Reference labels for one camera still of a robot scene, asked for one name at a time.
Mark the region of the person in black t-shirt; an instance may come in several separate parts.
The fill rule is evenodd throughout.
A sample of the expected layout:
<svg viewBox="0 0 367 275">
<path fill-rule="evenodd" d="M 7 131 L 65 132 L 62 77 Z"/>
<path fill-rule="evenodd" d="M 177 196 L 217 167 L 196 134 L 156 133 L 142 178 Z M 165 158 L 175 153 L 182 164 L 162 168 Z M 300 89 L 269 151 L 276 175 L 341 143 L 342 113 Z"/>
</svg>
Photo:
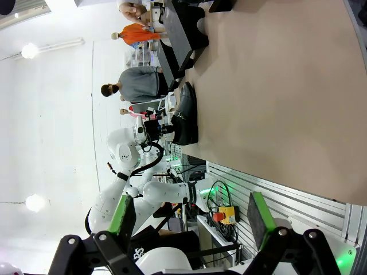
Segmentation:
<svg viewBox="0 0 367 275">
<path fill-rule="evenodd" d="M 194 253 L 200 250 L 200 241 L 193 231 L 172 233 L 169 230 L 163 230 L 161 234 L 161 230 L 148 226 L 131 237 L 127 254 L 136 262 L 148 251 L 160 247 L 172 247 L 184 253 Z"/>
</svg>

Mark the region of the mannequin in pink garment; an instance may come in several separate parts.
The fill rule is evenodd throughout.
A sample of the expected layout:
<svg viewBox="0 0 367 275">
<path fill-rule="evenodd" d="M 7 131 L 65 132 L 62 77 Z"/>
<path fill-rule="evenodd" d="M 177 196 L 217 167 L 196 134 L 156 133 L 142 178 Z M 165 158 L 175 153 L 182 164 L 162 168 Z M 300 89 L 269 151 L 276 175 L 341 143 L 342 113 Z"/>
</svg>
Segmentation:
<svg viewBox="0 0 367 275">
<path fill-rule="evenodd" d="M 132 108 L 132 105 L 129 106 L 127 109 L 125 109 L 125 108 L 120 109 L 119 112 L 120 112 L 121 115 L 130 115 L 134 118 L 137 118 L 137 117 L 141 117 L 142 119 L 146 118 L 145 113 L 135 113 L 133 108 Z"/>
</svg>

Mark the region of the black flat shoe stand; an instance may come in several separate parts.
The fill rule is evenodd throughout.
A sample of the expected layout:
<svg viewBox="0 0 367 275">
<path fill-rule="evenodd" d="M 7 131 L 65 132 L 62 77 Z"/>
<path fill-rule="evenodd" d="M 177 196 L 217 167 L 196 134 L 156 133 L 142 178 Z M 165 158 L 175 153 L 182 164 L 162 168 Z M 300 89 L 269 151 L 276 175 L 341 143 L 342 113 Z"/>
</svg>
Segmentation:
<svg viewBox="0 0 367 275">
<path fill-rule="evenodd" d="M 205 17 L 205 11 L 177 0 L 165 0 L 164 4 L 163 24 L 178 62 L 178 70 L 185 71 L 193 67 L 192 53 L 209 45 L 208 36 L 200 32 L 197 26 L 198 21 Z"/>
</svg>

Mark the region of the person's right hand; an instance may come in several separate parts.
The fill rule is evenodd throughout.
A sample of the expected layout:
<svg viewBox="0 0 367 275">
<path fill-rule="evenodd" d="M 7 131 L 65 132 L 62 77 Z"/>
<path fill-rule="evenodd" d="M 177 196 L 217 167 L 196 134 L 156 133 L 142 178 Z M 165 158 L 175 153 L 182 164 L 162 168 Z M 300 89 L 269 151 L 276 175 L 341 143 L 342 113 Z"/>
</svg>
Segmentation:
<svg viewBox="0 0 367 275">
<path fill-rule="evenodd" d="M 129 21 L 141 26 L 146 25 L 147 9 L 138 0 L 119 0 L 118 11 Z"/>
</svg>

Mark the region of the round ceiling light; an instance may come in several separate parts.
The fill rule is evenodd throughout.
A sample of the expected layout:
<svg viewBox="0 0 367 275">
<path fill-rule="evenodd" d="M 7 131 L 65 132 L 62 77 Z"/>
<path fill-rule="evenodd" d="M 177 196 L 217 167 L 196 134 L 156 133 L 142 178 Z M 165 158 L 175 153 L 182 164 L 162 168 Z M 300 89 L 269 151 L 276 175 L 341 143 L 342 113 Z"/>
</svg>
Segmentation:
<svg viewBox="0 0 367 275">
<path fill-rule="evenodd" d="M 38 55 L 39 48 L 33 44 L 26 44 L 21 50 L 21 56 L 25 59 L 33 59 L 36 55 Z"/>
<path fill-rule="evenodd" d="M 45 200 L 43 197 L 33 194 L 31 196 L 28 196 L 25 200 L 25 206 L 28 210 L 38 213 L 40 210 L 42 210 L 45 206 Z"/>
</svg>

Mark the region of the yellow emergency stop box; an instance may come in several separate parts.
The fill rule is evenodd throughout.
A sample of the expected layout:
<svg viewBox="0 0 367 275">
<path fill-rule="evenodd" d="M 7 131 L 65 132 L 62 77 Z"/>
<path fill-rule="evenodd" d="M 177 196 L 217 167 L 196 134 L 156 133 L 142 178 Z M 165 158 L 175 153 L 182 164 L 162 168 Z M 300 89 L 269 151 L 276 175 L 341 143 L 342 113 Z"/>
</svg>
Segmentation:
<svg viewBox="0 0 367 275">
<path fill-rule="evenodd" d="M 213 214 L 213 220 L 224 225 L 234 225 L 240 221 L 238 206 L 220 206 Z"/>
</svg>

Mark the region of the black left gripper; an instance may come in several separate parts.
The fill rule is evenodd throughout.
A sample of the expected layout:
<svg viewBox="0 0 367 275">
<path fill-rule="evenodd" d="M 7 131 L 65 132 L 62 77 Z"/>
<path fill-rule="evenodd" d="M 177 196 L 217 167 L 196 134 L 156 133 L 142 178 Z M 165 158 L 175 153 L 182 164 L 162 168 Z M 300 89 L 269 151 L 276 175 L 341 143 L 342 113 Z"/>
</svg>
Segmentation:
<svg viewBox="0 0 367 275">
<path fill-rule="evenodd" d="M 146 120 L 144 122 L 146 133 L 149 135 L 151 141 L 157 141 L 160 139 L 160 135 L 171 135 L 174 131 L 161 129 L 174 129 L 173 125 L 162 124 L 160 125 L 158 120 Z"/>
</svg>

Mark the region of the person in grey sweater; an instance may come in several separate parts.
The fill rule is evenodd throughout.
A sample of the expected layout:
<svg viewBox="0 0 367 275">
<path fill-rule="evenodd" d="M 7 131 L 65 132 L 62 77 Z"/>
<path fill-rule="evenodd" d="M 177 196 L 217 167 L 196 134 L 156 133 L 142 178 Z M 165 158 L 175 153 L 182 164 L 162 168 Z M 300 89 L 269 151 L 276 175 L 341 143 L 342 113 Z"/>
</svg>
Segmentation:
<svg viewBox="0 0 367 275">
<path fill-rule="evenodd" d="M 124 70 L 117 83 L 101 86 L 101 94 L 110 97 L 120 93 L 121 101 L 145 103 L 167 96 L 167 86 L 163 70 L 158 66 L 139 66 Z"/>
</svg>

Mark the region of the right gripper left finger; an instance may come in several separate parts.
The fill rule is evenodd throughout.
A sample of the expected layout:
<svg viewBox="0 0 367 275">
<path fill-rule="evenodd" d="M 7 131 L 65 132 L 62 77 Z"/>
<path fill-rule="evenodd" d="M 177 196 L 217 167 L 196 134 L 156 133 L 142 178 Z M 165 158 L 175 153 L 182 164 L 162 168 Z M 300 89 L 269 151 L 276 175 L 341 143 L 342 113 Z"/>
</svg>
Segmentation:
<svg viewBox="0 0 367 275">
<path fill-rule="evenodd" d="M 127 249 L 136 221 L 134 199 L 122 195 L 108 230 L 62 237 L 48 275 L 91 275 L 96 268 L 107 268 L 112 275 L 143 275 Z"/>
</svg>

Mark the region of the aluminium slatted frame panel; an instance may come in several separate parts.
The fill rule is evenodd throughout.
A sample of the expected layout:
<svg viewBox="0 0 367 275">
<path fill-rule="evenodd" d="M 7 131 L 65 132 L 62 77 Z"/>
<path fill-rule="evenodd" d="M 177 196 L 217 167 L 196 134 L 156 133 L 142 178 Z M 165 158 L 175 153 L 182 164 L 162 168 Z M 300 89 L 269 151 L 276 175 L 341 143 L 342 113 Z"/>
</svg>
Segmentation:
<svg viewBox="0 0 367 275">
<path fill-rule="evenodd" d="M 243 244 L 242 256 L 246 259 L 256 255 L 255 240 L 247 218 L 249 195 L 261 192 L 274 218 L 301 217 L 321 228 L 325 233 L 345 241 L 352 247 L 359 246 L 346 238 L 345 221 L 347 204 L 319 197 L 307 192 L 273 183 L 246 173 L 207 161 L 208 176 L 219 181 L 217 202 L 231 202 L 240 209 L 237 226 L 239 242 Z"/>
</svg>

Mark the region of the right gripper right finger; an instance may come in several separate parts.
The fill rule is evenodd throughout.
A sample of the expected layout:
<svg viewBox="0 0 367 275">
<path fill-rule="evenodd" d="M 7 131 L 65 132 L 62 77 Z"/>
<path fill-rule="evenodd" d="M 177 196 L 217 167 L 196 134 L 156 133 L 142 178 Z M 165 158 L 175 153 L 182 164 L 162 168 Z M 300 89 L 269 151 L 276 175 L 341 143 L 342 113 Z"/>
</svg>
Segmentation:
<svg viewBox="0 0 367 275">
<path fill-rule="evenodd" d="M 290 263 L 297 275 L 341 275 L 322 231 L 299 234 L 277 226 L 260 192 L 250 193 L 247 218 L 258 253 L 243 275 L 273 275 L 281 262 Z"/>
</svg>

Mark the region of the mannequin in orange garment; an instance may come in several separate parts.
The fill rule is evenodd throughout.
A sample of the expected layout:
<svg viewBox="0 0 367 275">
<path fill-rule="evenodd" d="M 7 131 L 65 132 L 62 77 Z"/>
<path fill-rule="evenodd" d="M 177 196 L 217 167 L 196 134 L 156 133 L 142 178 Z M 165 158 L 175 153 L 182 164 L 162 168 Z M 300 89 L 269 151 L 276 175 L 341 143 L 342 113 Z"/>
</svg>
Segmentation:
<svg viewBox="0 0 367 275">
<path fill-rule="evenodd" d="M 112 33 L 111 39 L 123 40 L 127 45 L 135 49 L 138 48 L 141 43 L 151 40 L 160 40 L 161 35 L 159 33 L 153 33 L 149 29 L 147 30 L 142 25 L 134 23 L 124 27 L 120 33 Z"/>
</svg>

